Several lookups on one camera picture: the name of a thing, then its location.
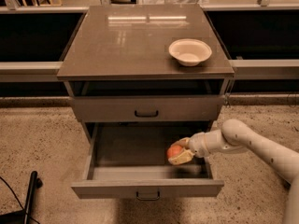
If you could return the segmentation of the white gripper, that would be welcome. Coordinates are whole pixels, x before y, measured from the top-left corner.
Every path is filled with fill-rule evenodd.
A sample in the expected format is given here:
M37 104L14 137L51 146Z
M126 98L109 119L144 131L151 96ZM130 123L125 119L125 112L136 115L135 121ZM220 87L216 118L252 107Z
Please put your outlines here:
M185 137L179 139L174 143L174 146L184 148L178 154L173 155L168 159L172 165L181 165L189 162L193 159L193 156L196 158L204 158L209 155L204 133L196 133L191 138Z

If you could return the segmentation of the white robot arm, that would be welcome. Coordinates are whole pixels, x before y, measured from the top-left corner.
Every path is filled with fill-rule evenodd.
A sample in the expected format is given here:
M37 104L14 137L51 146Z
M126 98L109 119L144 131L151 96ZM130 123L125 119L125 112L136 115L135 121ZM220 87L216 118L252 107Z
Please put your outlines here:
M172 165L181 165L193 158L216 152L237 153L245 148L291 185L282 224L299 224L299 153L257 134L244 122L227 119L220 129L182 138L166 155Z

